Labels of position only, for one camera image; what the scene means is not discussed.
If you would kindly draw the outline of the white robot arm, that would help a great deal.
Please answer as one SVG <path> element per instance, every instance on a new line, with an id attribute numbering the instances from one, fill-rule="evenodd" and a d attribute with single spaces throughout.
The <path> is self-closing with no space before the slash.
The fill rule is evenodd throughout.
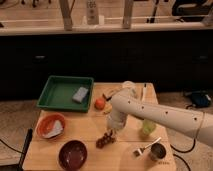
<path id="1" fill-rule="evenodd" d="M 107 116 L 109 129 L 123 129 L 127 116 L 132 115 L 176 130 L 213 147 L 213 114 L 142 102 L 134 98 L 128 89 L 115 93 L 110 103 L 112 110 Z"/>

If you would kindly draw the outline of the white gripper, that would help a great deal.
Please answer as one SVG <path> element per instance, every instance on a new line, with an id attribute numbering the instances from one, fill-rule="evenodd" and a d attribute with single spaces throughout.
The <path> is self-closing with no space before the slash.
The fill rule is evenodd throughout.
<path id="1" fill-rule="evenodd" d="M 126 125 L 127 115 L 125 113 L 119 112 L 116 109 L 112 109 L 107 116 L 107 136 L 112 136 L 114 130 L 114 136 L 119 135 L 119 130 L 123 129 Z"/>

